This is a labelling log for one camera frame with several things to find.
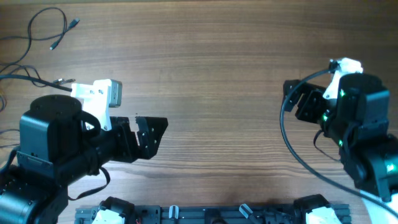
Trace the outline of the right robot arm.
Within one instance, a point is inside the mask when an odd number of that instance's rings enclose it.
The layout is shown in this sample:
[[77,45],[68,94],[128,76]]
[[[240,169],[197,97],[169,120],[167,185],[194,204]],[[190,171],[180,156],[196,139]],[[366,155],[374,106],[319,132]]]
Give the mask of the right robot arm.
[[[397,223],[397,138],[388,132],[389,90],[377,76],[352,73],[340,78],[337,98],[326,100],[326,89],[309,83],[320,75],[323,72],[284,82],[279,123],[288,150],[319,179],[367,201],[372,222]],[[321,175],[295,152],[284,124],[285,112],[294,107],[297,119],[318,124],[338,146],[339,162],[354,189]]]

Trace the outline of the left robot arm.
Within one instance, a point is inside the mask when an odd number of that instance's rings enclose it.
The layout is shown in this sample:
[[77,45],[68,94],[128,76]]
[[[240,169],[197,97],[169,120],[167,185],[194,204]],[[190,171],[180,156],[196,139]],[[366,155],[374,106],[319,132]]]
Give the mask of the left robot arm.
[[67,207],[68,187],[98,175],[109,161],[132,163],[157,154],[166,118],[138,116],[137,132],[127,117],[111,118],[103,130],[80,101],[66,95],[34,100],[19,123],[20,143],[13,165],[1,168],[2,223],[56,223]]

